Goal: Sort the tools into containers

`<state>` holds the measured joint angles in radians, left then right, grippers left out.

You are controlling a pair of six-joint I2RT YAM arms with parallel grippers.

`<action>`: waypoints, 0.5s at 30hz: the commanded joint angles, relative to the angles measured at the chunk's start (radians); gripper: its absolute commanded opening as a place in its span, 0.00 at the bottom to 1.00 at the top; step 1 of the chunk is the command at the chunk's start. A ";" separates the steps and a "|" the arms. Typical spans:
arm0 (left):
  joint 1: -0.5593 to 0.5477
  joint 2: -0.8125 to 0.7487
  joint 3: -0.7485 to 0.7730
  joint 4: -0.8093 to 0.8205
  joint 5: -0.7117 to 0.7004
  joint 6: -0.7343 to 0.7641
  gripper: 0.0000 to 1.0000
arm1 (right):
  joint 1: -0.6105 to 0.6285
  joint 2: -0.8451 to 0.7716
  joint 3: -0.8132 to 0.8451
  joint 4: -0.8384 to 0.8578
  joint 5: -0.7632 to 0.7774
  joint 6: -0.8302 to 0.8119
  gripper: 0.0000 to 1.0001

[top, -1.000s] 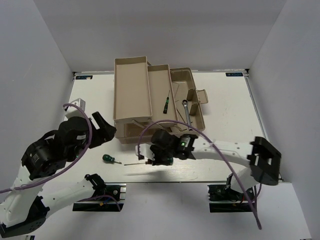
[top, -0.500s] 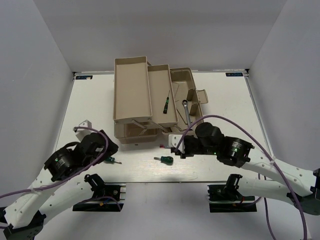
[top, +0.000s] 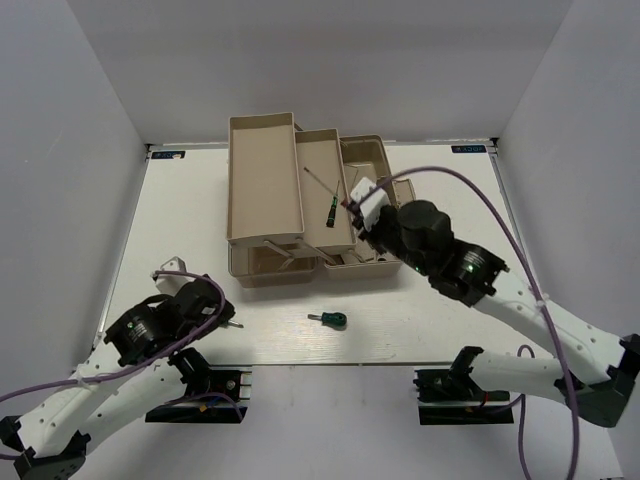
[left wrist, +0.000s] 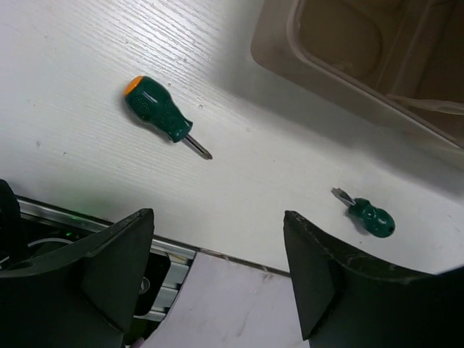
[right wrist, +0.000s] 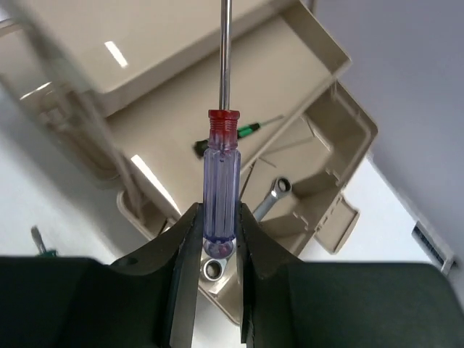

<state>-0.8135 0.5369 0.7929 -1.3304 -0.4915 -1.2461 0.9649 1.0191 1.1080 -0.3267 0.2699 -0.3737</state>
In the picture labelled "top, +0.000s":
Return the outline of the slim black green screwdriver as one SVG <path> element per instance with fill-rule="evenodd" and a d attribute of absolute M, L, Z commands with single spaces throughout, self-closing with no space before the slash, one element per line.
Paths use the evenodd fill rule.
<path fill-rule="evenodd" d="M 340 181 L 337 181 L 336 187 L 333 191 L 331 206 L 327 215 L 327 219 L 325 222 L 325 226 L 327 228 L 333 228 L 335 225 L 337 206 L 339 203 L 339 190 L 340 190 Z"/>

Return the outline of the beige toolbox with clear lid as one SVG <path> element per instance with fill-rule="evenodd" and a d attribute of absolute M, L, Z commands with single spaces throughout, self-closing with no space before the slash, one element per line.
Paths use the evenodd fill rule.
<path fill-rule="evenodd" d="M 342 136 L 335 128 L 304 130 L 291 113 L 236 116 L 229 121 L 228 269 L 244 288 L 308 282 L 317 269 L 334 281 L 391 277 L 401 267 L 357 237 L 338 204 L 325 222 L 340 180 L 347 199 L 362 177 L 376 184 L 391 174 L 378 135 Z"/>

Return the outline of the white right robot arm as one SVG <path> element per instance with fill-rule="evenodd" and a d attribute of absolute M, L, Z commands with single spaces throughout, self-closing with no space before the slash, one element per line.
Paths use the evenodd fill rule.
<path fill-rule="evenodd" d="M 447 214 L 429 201 L 401 208 L 388 200 L 350 205 L 359 237 L 425 277 L 441 295 L 489 315 L 553 352 L 551 359 L 522 358 L 465 346 L 444 370 L 421 370 L 415 379 L 424 403 L 482 401 L 510 391 L 567 404 L 574 392 L 579 418 L 613 428 L 624 413 L 639 373 L 639 338 L 618 337 L 553 302 L 541 305 L 503 259 L 455 238 Z"/>

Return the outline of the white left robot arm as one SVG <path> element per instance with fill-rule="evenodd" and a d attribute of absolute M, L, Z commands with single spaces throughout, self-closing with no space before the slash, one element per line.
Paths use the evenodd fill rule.
<path fill-rule="evenodd" d="M 235 307 L 207 276 L 175 278 L 173 292 L 125 311 L 40 405 L 2 419 L 1 441 L 17 451 L 20 478 L 68 479 L 124 426 L 174 399 L 209 392 L 210 365 L 191 344 L 230 320 Z"/>

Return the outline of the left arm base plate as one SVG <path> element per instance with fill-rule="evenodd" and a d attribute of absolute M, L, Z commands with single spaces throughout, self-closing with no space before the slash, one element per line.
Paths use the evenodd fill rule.
<path fill-rule="evenodd" d="M 249 367 L 212 367 L 186 384 L 181 395 L 149 411 L 146 423 L 240 424 L 249 408 L 253 372 Z"/>

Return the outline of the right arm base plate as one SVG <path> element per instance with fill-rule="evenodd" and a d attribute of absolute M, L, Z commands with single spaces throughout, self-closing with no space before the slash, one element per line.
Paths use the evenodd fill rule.
<path fill-rule="evenodd" d="M 480 426 L 514 423 L 513 400 L 506 391 L 456 390 L 444 384 L 447 368 L 414 371 L 421 426 Z"/>

